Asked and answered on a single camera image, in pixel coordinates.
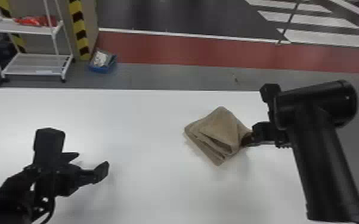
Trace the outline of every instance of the table surface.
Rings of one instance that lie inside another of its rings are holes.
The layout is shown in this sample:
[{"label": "table surface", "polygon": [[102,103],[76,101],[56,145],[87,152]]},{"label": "table surface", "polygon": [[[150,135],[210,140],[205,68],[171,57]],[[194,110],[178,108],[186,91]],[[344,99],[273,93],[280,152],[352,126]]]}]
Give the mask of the table surface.
[{"label": "table surface", "polygon": [[110,174],[58,198],[50,223],[311,223],[291,150],[248,148],[214,166],[184,127],[219,106],[267,120],[257,92],[0,89],[0,184],[32,161],[36,129]]}]

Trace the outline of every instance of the blue bin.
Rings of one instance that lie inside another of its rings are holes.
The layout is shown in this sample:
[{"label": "blue bin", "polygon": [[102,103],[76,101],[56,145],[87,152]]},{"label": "blue bin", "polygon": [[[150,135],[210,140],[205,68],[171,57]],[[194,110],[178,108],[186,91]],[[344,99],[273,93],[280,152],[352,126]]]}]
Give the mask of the blue bin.
[{"label": "blue bin", "polygon": [[107,74],[110,73],[114,65],[117,63],[117,55],[113,55],[112,59],[110,60],[109,66],[102,66],[102,67],[94,67],[91,63],[88,64],[88,68],[91,71]]}]

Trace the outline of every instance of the white floor marking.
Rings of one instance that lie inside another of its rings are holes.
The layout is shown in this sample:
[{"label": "white floor marking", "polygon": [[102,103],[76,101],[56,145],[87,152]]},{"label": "white floor marking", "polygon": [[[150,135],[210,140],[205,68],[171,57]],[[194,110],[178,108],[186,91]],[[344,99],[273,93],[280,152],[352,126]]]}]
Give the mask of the white floor marking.
[{"label": "white floor marking", "polygon": [[338,33],[323,33],[302,30],[287,30],[285,37],[291,42],[316,43],[323,45],[355,46],[359,47],[359,35]]},{"label": "white floor marking", "polygon": [[355,5],[350,4],[349,2],[343,1],[343,0],[330,0],[356,14],[359,15],[359,7],[356,7]]},{"label": "white floor marking", "polygon": [[[278,22],[287,22],[290,14],[288,13],[274,13],[268,11],[259,11],[261,15],[266,20],[269,21],[278,21]],[[333,17],[320,17],[313,15],[295,15],[292,19],[292,23],[300,24],[312,24],[318,26],[332,26],[332,27],[347,27],[353,29],[359,29],[358,26],[345,20],[343,18],[333,18]]]},{"label": "white floor marking", "polygon": [[263,39],[263,38],[237,38],[232,36],[214,36],[214,35],[199,35],[189,33],[171,33],[171,32],[157,32],[146,30],[128,30],[128,29],[115,29],[115,28],[99,28],[101,32],[114,32],[114,33],[136,33],[145,35],[157,35],[157,36],[178,36],[183,38],[206,38],[206,39],[219,39],[228,41],[251,41],[251,42],[266,42],[277,43],[275,39]]},{"label": "white floor marking", "polygon": [[[246,2],[251,5],[260,5],[260,6],[275,7],[275,8],[293,9],[295,7],[295,3],[292,2],[281,2],[281,1],[272,1],[272,0],[246,0]],[[305,11],[324,12],[324,13],[331,12],[325,7],[322,7],[321,5],[303,4],[303,3],[299,5],[298,9]]]}]

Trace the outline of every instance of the robotic arm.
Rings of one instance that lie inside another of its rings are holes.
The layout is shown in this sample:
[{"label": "robotic arm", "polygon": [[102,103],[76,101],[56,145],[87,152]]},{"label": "robotic arm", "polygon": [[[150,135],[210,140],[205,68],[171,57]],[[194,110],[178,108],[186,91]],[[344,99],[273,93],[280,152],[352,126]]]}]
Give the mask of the robotic arm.
[{"label": "robotic arm", "polygon": [[65,133],[51,128],[36,131],[33,162],[0,187],[0,223],[27,224],[54,212],[55,198],[68,197],[81,186],[102,181],[109,172],[103,162],[94,170],[70,164],[79,153],[62,153]]},{"label": "robotic arm", "polygon": [[292,147],[308,218],[359,223],[359,193],[336,133],[357,113],[352,85],[340,80],[282,92],[266,84],[260,93],[270,122],[254,125],[243,145]]}]

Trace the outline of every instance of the concrete floor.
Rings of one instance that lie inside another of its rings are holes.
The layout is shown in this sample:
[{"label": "concrete floor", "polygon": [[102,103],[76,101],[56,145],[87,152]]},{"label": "concrete floor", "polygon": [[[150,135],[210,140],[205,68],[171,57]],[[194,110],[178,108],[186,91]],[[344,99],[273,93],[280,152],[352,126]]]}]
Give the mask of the concrete floor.
[{"label": "concrete floor", "polygon": [[[111,74],[95,74],[87,71],[86,63],[76,63],[67,78],[67,83],[60,83],[55,77],[12,76],[4,87],[257,91],[265,83],[279,83],[286,90],[345,79],[359,94],[359,74],[315,71],[118,64]],[[247,102],[240,104],[248,107]],[[359,188],[359,112],[339,134]]]}]

